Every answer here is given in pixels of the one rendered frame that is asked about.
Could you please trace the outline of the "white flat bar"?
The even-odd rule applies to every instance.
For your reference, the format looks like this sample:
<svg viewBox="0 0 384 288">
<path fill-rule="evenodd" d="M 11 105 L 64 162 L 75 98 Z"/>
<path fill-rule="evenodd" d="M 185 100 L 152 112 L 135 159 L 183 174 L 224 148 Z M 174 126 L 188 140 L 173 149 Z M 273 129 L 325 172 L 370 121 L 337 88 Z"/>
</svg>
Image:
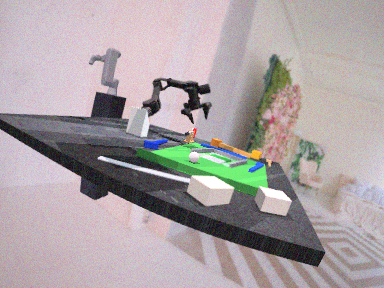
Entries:
<svg viewBox="0 0 384 288">
<path fill-rule="evenodd" d="M 171 178 L 171 179 L 176 179 L 176 180 L 180 180 L 180 181 L 184 181 L 184 182 L 188 182 L 188 183 L 190 181 L 190 179 L 185 179 L 185 178 L 181 178 L 181 177 L 177 177 L 177 176 L 173 176 L 173 175 L 164 174 L 164 173 L 158 172 L 156 170 L 144 168 L 144 167 L 137 166 L 137 165 L 132 165 L 132 164 L 129 164 L 129 163 L 125 163 L 125 162 L 122 162 L 122 161 L 117 161 L 117 160 L 110 159 L 110 158 L 103 157 L 103 156 L 100 156 L 97 159 L 105 161 L 105 162 L 109 162 L 109 163 L 112 163 L 112 164 L 120 165 L 120 166 L 123 166 L 123 167 L 131 168 L 131 169 L 135 169 L 135 170 L 139 170 L 139 171 L 143 171 L 143 172 L 147 172 L 147 173 L 151 173 L 151 174 L 155 174 L 155 175 L 164 176 L 164 177 Z"/>
</svg>

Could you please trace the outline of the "yellow rectangular block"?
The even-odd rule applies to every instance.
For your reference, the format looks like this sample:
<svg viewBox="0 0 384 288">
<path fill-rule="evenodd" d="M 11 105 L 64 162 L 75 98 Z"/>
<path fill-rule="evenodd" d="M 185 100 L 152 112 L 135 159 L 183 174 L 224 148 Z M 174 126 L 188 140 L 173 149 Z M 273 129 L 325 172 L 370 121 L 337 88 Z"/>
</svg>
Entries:
<svg viewBox="0 0 384 288">
<path fill-rule="evenodd" d="M 252 151 L 252 154 L 251 154 L 252 156 L 251 156 L 251 158 L 256 158 L 256 159 L 260 159 L 261 158 L 261 155 L 262 155 L 262 153 L 260 153 L 260 152 L 257 152 L 257 151 Z"/>
</svg>

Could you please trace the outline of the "white golf ball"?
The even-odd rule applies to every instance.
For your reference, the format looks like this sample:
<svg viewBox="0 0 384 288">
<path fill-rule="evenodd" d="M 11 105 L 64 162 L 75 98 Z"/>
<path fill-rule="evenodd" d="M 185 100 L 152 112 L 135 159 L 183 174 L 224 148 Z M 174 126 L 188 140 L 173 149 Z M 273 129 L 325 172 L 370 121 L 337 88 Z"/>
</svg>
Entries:
<svg viewBox="0 0 384 288">
<path fill-rule="evenodd" d="M 199 160 L 199 154 L 197 152 L 191 152 L 189 154 L 189 160 L 194 163 L 197 162 Z"/>
</svg>

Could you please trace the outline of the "bright green flat mat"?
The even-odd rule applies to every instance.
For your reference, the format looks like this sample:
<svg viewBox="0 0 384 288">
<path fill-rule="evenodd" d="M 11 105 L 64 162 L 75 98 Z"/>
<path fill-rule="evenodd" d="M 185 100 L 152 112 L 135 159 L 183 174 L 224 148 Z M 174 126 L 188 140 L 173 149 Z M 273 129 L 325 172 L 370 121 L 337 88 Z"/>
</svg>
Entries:
<svg viewBox="0 0 384 288">
<path fill-rule="evenodd" d="M 189 160 L 189 154 L 190 154 L 191 149 L 206 148 L 206 147 L 203 147 L 200 145 L 201 144 L 198 144 L 198 143 L 190 143 L 190 144 L 180 145 L 180 146 L 176 146 L 176 147 L 156 150 L 156 151 L 152 151 L 152 152 L 155 154 L 158 154 L 158 155 L 161 155 L 161 156 L 164 156 L 164 157 L 167 157 L 167 158 L 170 158 L 170 159 L 173 159 L 173 160 L 176 160 L 176 161 L 200 168 L 202 170 L 217 174 L 217 175 L 222 175 L 222 176 L 237 180 L 237 181 L 242 182 L 242 183 L 245 182 L 245 183 L 248 183 L 248 184 L 253 185 L 255 187 L 262 186 L 262 187 L 268 188 L 268 183 L 267 183 L 267 179 L 266 179 L 265 164 L 263 167 L 261 167 L 259 170 L 255 171 L 253 173 L 248 172 L 249 168 L 252 168 L 253 166 L 255 166 L 256 161 L 254 161 L 254 160 L 246 159 L 247 160 L 246 164 L 238 165 L 238 166 L 235 166 L 233 168 L 228 168 L 226 166 L 229 166 L 230 163 L 239 162 L 239 161 L 231 160 L 230 158 L 227 158 L 227 159 L 229 159 L 233 162 L 226 162 L 226 163 L 228 163 L 228 165 L 226 165 L 226 166 L 221 165 L 221 164 L 216 163 L 216 162 L 213 162 L 211 160 L 208 160 L 208 159 L 200 157 L 200 156 L 199 156 L 199 160 L 197 162 L 195 162 L 195 163 L 191 162 Z M 183 171 L 168 167 L 166 165 L 160 164 L 158 162 L 146 159 L 146 158 L 141 157 L 139 155 L 136 155 L 136 156 L 143 158 L 145 160 L 157 163 L 157 164 L 162 165 L 164 167 L 182 172 L 184 174 L 194 176 L 194 175 L 188 174 L 186 172 L 183 172 Z"/>
</svg>

